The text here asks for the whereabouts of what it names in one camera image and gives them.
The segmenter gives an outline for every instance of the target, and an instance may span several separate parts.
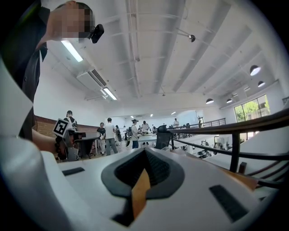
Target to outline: standing person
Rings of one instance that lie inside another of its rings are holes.
[[[179,121],[177,121],[177,119],[175,118],[175,121],[173,123],[173,127],[176,128],[180,125]]]
[[[131,127],[131,132],[132,132],[131,140],[132,140],[132,148],[133,149],[139,147],[139,139],[138,139],[137,134],[142,134],[142,132],[136,128],[136,123],[137,123],[137,120],[134,119],[132,121],[133,125]]]
[[[141,129],[142,129],[142,133],[148,133],[149,125],[144,121],[144,123],[141,126]]]
[[[71,126],[72,126],[72,129],[74,131],[78,131],[77,130],[77,122],[76,120],[72,117],[72,111],[67,111],[66,113],[66,117],[64,118],[64,120],[70,122]]]
[[[112,124],[112,119],[108,118],[107,119],[107,124],[105,124],[105,141],[107,144],[107,156],[110,155],[110,146],[112,146],[114,154],[118,153],[116,143],[114,141],[114,133],[115,133],[115,128],[114,125]]]
[[[118,125],[116,125],[115,133],[114,133],[114,137],[115,137],[115,141],[116,141],[116,146],[119,146],[118,133],[119,133],[119,128],[118,128]]]
[[[100,136],[100,148],[101,148],[101,155],[103,156],[105,153],[105,128],[103,127],[104,123],[100,123],[100,128],[98,128],[98,132],[101,134]]]
[[[92,10],[80,2],[68,1],[50,11],[41,7],[41,1],[34,1],[26,10],[19,20],[17,30],[11,30],[7,35],[0,52],[10,75],[32,102],[39,82],[40,62],[43,62],[47,54],[46,42],[88,37],[93,26]],[[32,108],[19,136],[32,141],[41,151],[56,153],[56,139],[33,130],[34,125]],[[64,155],[64,142],[60,141],[59,146]]]

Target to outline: desk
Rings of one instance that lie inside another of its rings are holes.
[[[139,142],[153,142],[157,140],[157,136],[152,135],[141,135],[139,138]]]

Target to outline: fluorescent light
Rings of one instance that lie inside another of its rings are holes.
[[[76,59],[76,61],[81,62],[83,60],[83,58],[81,58],[81,56],[76,51],[76,49],[72,46],[70,41],[64,40],[64,41],[61,41],[61,42],[67,48],[67,50],[72,54],[72,56]]]
[[[110,92],[108,88],[104,88],[104,90],[113,100],[117,100],[117,98]]]

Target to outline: wall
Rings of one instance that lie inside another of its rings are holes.
[[[193,125],[198,123],[198,119],[196,117],[196,111],[195,110],[188,110],[188,111],[183,111],[177,115],[171,115],[171,116],[163,116],[163,117],[143,117],[141,119],[138,119],[139,122],[137,126],[142,125],[143,121],[145,120],[146,123],[149,124],[150,128],[153,127],[153,125],[158,128],[159,126],[166,124],[167,127],[170,125],[173,125],[175,118],[181,125],[186,125],[187,123]],[[120,124],[125,125],[126,127],[130,127],[132,125],[131,122],[132,118],[129,116],[128,118],[124,117],[112,117],[112,123],[114,125],[118,124],[120,127]]]
[[[109,117],[129,117],[135,115],[149,116],[162,112],[164,115],[170,115],[176,111],[179,114],[189,110],[205,110],[217,105],[206,105],[208,96],[199,93],[180,93],[168,94],[165,97],[161,95],[146,95],[139,99],[130,98],[109,102],[105,105],[105,112]]]
[[[79,124],[99,126],[105,120],[103,105],[96,101],[84,100],[84,93],[71,84],[51,67],[41,63],[39,85],[34,98],[34,114],[57,120],[65,118],[71,110]]]
[[[284,94],[283,94],[279,81],[276,81],[271,86],[268,86],[267,88],[260,91],[258,94],[255,94],[242,101],[239,101],[237,103],[221,108],[220,113],[223,118],[226,118],[226,124],[232,124],[232,123],[237,122],[234,107],[239,106],[243,103],[246,103],[250,100],[256,99],[264,94],[267,95],[271,114],[274,114],[283,109],[284,105],[282,102],[282,98],[284,98]]]

